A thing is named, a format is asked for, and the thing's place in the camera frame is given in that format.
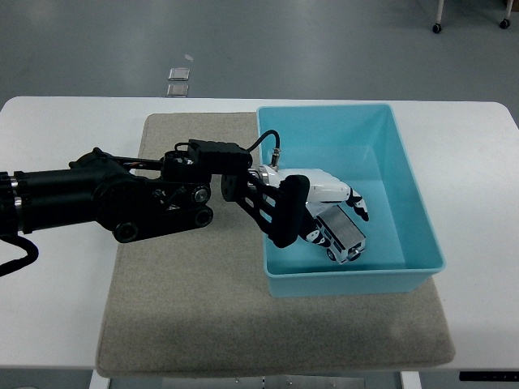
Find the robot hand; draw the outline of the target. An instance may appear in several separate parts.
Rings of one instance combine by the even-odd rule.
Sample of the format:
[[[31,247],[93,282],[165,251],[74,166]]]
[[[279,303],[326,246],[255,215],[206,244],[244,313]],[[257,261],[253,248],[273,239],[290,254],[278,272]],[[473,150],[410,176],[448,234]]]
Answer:
[[[363,197],[352,187],[322,169],[278,169],[261,165],[259,174],[263,183],[279,187],[290,175],[303,175],[309,179],[310,189],[306,200],[299,236],[307,242],[330,247],[330,240],[319,230],[315,216],[332,205],[345,203],[353,208],[364,221],[369,221],[367,205]]]

